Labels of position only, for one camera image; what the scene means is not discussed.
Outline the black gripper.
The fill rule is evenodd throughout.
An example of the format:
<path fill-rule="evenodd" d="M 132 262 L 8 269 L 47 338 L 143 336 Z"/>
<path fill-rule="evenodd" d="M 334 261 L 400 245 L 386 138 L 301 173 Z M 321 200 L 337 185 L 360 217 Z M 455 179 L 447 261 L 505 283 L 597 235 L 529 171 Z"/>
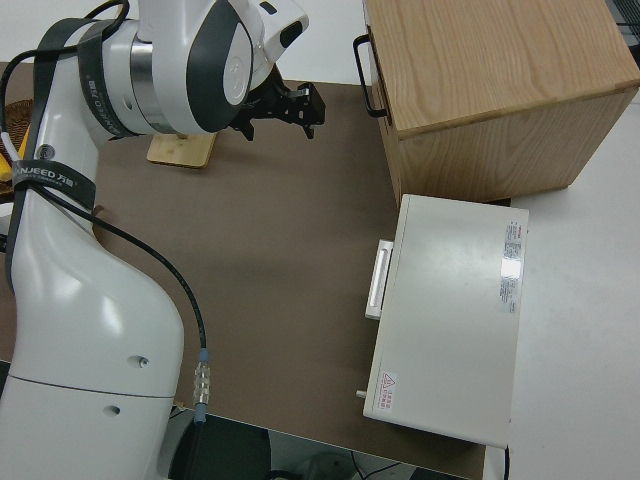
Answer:
<path fill-rule="evenodd" d="M 248 96 L 251 116 L 256 119 L 279 119 L 286 123 L 303 125 L 306 137 L 313 140 L 313 125 L 325 121 L 325 103 L 314 83 L 304 82 L 290 88 L 283 82 L 265 82 Z M 243 122 L 241 132 L 248 141 L 254 140 L 254 126 Z"/>

